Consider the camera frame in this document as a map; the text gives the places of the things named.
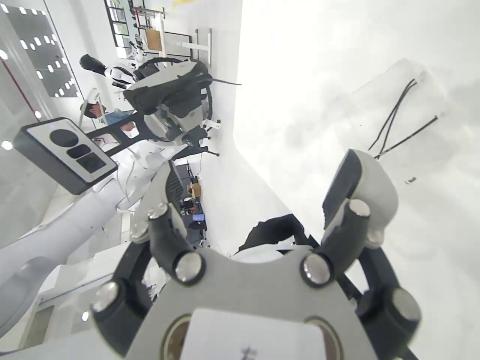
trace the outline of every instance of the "light fixture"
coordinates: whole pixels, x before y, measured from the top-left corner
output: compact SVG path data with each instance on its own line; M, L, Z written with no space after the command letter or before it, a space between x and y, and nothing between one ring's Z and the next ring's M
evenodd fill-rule
M2 141L1 143L1 147L4 149L4 150L7 150L7 151L10 151L11 149L13 149L13 144L7 140L4 140Z

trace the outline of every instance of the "red wire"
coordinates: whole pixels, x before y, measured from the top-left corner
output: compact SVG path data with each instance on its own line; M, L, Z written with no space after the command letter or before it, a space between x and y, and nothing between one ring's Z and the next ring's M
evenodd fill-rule
M14 75L12 74L12 72L10 71L10 69L8 68L7 64L2 60L2 63L3 65L5 66L5 70L7 70L8 74L10 75L10 78L12 79L12 81L15 83L15 85L17 86L17 89L18 91L20 92L20 94L22 95L22 97L24 98L25 100L25 103L27 103L27 105L29 106L29 108L31 109L31 112L33 113L33 116L35 117L35 119L40 122L40 120L35 116L35 110L33 109L32 105L30 104L30 102L27 100L26 96L25 96L25 93L24 91L22 91L20 85L18 84L17 80L15 79Z

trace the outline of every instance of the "desk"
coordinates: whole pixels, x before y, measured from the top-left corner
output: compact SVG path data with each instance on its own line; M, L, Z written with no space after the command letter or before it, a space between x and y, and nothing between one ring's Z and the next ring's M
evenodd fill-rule
M400 208L384 250L418 300L420 359L473 358L480 333L480 0L243 0L234 140L314 236L349 148L366 151L415 77L380 158Z

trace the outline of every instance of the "black frame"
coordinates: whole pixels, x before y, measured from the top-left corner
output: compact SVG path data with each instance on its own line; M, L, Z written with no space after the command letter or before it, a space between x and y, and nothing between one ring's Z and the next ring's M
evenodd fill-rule
M127 22L126 22L126 20L125 20L125 22L123 22L121 20L113 20L111 14L110 14L110 10L116 10L117 12L120 11L123 14L123 17L125 17L125 9L118 8L118 7L111 7L110 5L108 5L109 1L110 0L103 0L103 3L105 4L106 15L108 17L108 22L110 23L110 29L112 30L113 42L115 43L116 47L124 48L125 49L125 55L128 56L132 52L132 47L125 46L125 45L118 45L117 38L116 38L116 36L122 36L122 37L125 37L125 36L129 37L130 36L130 33L128 31L128 27L127 27ZM127 29L127 34L117 33L115 31L114 24L124 24L125 28Z

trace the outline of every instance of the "metal screw head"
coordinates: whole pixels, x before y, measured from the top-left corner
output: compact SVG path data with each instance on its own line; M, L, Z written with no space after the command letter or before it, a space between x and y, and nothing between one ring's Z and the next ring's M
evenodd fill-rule
M146 221L140 221L133 225L132 232L132 239L139 239L149 230L149 224Z
M309 254L303 260L303 271L307 278L315 284L325 284L330 279L329 264L318 254Z
M396 288L391 296L391 301L405 319L416 322L422 317L417 301L405 289Z
M175 268L175 275L182 282L188 282L198 276L202 269L202 257L194 252L182 256Z
M106 310L119 294L119 286L115 282L107 282L103 284L96 292L94 301L91 303L91 309L94 312Z
M357 216L368 217L370 215L370 207L361 201L360 199L352 199L348 203L348 207L353 211Z
M155 220L156 218L160 218L168 211L168 205L165 203L159 204L155 209L149 211L148 219Z

